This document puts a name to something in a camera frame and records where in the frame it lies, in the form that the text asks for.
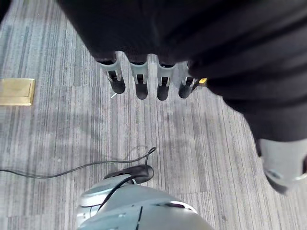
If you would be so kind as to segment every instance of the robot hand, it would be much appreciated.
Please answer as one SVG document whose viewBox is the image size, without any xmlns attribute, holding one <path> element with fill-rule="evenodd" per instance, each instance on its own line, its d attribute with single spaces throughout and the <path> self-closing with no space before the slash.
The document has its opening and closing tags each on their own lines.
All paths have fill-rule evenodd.
<svg viewBox="0 0 307 230">
<path fill-rule="evenodd" d="M 307 139 L 290 142 L 259 140 L 263 170 L 270 185 L 284 194 L 307 178 Z"/>
</svg>

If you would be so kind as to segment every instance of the yellow label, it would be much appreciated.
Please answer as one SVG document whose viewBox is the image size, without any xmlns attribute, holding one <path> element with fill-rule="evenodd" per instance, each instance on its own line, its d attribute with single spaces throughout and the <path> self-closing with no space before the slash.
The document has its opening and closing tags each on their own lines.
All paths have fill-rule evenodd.
<svg viewBox="0 0 307 230">
<path fill-rule="evenodd" d="M 200 79 L 200 84 L 203 84 L 203 83 L 205 83 L 206 81 L 207 81 L 206 78 L 202 78 L 202 79 Z"/>
</svg>

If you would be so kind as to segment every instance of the black cable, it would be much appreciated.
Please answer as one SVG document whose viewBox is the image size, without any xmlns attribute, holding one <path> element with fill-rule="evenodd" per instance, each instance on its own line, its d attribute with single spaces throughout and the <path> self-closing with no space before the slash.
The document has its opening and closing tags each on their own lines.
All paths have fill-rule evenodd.
<svg viewBox="0 0 307 230">
<path fill-rule="evenodd" d="M 101 203 L 101 205 L 99 206 L 97 212 L 102 208 L 102 206 L 111 198 L 111 196 L 115 193 L 116 190 L 118 190 L 123 184 L 125 184 L 126 182 L 137 178 L 137 177 L 148 177 L 148 175 L 134 175 L 134 176 L 130 176 L 127 177 L 126 179 L 122 180 L 121 182 L 119 182 L 112 190 L 111 192 L 108 193 L 108 195 L 105 197 L 104 201 Z"/>
<path fill-rule="evenodd" d="M 150 154 L 152 154 L 154 151 L 156 150 L 156 147 L 152 147 L 148 153 L 146 154 L 146 160 L 145 160 L 145 165 L 148 166 L 148 157 Z M 122 180 L 121 182 L 119 182 L 112 190 L 111 192 L 108 193 L 108 195 L 105 197 L 104 201 L 101 203 L 101 205 L 99 206 L 97 212 L 102 208 L 102 206 L 111 198 L 111 196 L 115 193 L 116 190 L 118 190 L 123 184 L 125 184 L 126 182 L 134 179 L 134 178 L 137 178 L 137 177 L 148 177 L 149 180 L 152 179 L 153 175 L 150 177 L 149 176 L 149 172 L 148 172 L 148 167 L 146 168 L 147 169 L 147 175 L 143 174 L 143 175 L 134 175 L 134 176 L 130 176 L 130 177 L 127 177 L 126 179 Z"/>
<path fill-rule="evenodd" d="M 97 164 L 112 164 L 112 163 L 113 164 L 127 164 L 127 163 L 133 163 L 133 162 L 139 161 L 139 160 L 141 160 L 143 158 L 146 158 L 145 159 L 145 164 L 147 165 L 147 161 L 148 161 L 149 155 L 152 154 L 155 150 L 156 150 L 156 147 L 152 147 L 147 152 L 146 155 L 138 157 L 138 158 L 133 159 L 133 160 L 128 160 L 128 161 L 97 161 L 97 162 L 93 162 L 93 163 L 89 163 L 89 164 L 85 164 L 85 165 L 79 166 L 77 168 L 74 168 L 74 169 L 71 169 L 71 170 L 68 170 L 68 171 L 65 171 L 65 172 L 61 172 L 61 173 L 58 173 L 58 174 L 55 174 L 55 175 L 28 174 L 26 172 L 22 172 L 22 171 L 19 171 L 19 170 L 9 170 L 9 169 L 0 169 L 0 172 L 13 173 L 13 174 L 16 174 L 18 176 L 23 176 L 23 177 L 27 177 L 27 178 L 33 178 L 33 179 L 50 179 L 50 178 L 55 178 L 55 177 L 59 177 L 59 176 L 62 176 L 62 175 L 66 175 L 68 173 L 71 173 L 73 171 L 85 168 L 87 166 L 92 166 L 92 165 L 97 165 Z"/>
</svg>

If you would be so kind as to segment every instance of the brass floor plate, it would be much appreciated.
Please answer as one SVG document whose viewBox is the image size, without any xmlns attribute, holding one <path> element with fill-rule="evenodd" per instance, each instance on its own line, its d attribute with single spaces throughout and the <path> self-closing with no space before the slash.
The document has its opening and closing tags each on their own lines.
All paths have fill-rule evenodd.
<svg viewBox="0 0 307 230">
<path fill-rule="evenodd" d="M 34 87 L 30 78 L 0 79 L 0 105 L 32 105 Z"/>
</svg>

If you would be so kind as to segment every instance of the black fabric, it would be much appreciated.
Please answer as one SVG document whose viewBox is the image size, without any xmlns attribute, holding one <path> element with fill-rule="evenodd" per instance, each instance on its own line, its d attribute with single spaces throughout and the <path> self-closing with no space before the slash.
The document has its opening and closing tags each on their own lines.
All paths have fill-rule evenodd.
<svg viewBox="0 0 307 230">
<path fill-rule="evenodd" d="M 0 2 L 0 20 L 10 1 Z M 189 60 L 255 139 L 307 138 L 306 0 L 58 0 L 97 61 Z"/>
<path fill-rule="evenodd" d="M 0 24 L 6 12 L 8 11 L 10 4 L 11 4 L 11 0 L 1 0 L 0 1 Z"/>
</svg>

